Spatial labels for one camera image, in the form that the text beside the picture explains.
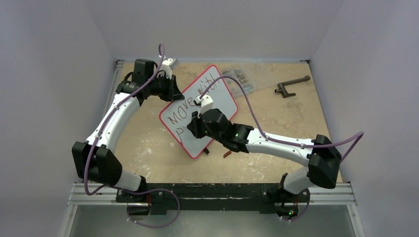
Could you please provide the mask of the red marker cap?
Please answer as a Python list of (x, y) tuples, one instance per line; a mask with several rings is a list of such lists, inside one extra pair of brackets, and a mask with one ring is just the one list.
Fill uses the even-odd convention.
[(223, 155), (223, 158), (226, 158), (226, 157), (228, 157), (229, 155), (231, 155), (231, 151), (228, 151), (228, 152), (226, 152), (224, 155)]

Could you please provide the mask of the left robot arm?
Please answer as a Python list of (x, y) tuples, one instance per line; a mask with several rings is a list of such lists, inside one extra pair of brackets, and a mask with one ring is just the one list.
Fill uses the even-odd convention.
[(146, 199), (144, 177), (125, 170), (114, 152), (130, 118), (149, 96), (166, 102), (184, 99), (172, 73), (178, 64), (175, 58), (164, 58), (159, 65), (152, 60), (135, 61), (133, 71), (118, 84), (112, 105), (98, 127), (85, 141), (72, 147), (79, 178), (128, 190), (135, 202)]

